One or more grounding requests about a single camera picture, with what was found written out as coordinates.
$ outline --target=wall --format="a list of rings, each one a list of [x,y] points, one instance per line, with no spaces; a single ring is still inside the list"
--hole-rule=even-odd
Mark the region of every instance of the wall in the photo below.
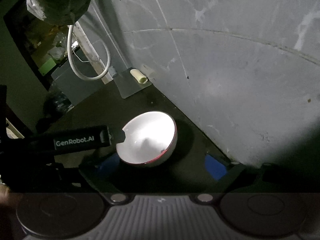
[[[227,156],[319,175],[320,0],[95,2],[131,64]]]
[[[0,84],[7,85],[7,103],[12,111],[33,132],[43,117],[42,106],[47,90],[36,78],[16,47],[3,16],[18,0],[0,3]]]

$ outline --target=gray marble wall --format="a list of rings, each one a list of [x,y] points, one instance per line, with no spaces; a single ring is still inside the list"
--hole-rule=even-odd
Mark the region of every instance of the gray marble wall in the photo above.
[[[145,73],[228,157],[305,173],[319,162],[305,143],[320,131],[320,0],[93,6],[127,64],[112,61]]]

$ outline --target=white cable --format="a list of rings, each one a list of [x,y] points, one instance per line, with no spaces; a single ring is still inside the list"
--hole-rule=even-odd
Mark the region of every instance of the white cable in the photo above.
[[[73,61],[73,57],[72,57],[72,49],[71,49],[71,42],[72,42],[72,33],[73,33],[73,28],[74,26],[73,25],[70,25],[69,26],[69,32],[68,32],[68,42],[67,42],[67,52],[68,52],[68,58],[69,58],[69,62],[70,62],[70,66],[73,70],[73,72],[79,77],[81,78],[82,80],[86,80],[86,81],[93,81],[93,80],[98,80],[98,79],[101,79],[103,78],[107,73],[108,73],[108,69],[110,67],[110,52],[109,52],[109,49],[107,47],[107,45],[105,44],[105,42],[101,39],[101,42],[107,52],[107,56],[108,56],[108,61],[107,61],[107,65],[106,65],[106,68],[103,70],[103,72],[96,76],[96,77],[87,77],[85,75],[83,75],[79,70],[78,68],[76,67],[74,61]]]
[[[76,49],[76,48],[74,48],[72,52],[76,55],[76,57],[77,57],[81,62],[83,62],[83,63],[90,62],[90,60],[83,61],[82,59],[80,59],[80,57],[75,53],[75,49]]]

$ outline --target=dark tabletop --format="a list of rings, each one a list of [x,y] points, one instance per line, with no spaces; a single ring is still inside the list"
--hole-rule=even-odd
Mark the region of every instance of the dark tabletop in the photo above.
[[[108,180],[123,192],[191,193],[201,192],[215,183],[205,170],[205,155],[227,161],[226,157],[153,85],[122,99],[115,83],[109,82],[69,111],[49,131],[95,125],[122,129],[132,118],[148,111],[163,111],[174,118],[178,129],[175,151],[165,163],[154,168],[136,168],[120,163]],[[78,165],[77,156],[81,154],[61,155],[56,161],[65,166]]]

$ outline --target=yellow cylindrical object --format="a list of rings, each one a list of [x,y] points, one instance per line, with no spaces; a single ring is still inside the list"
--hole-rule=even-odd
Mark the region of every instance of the yellow cylindrical object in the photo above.
[[[148,81],[148,78],[138,69],[130,70],[130,74],[138,81],[139,84],[145,84]]]

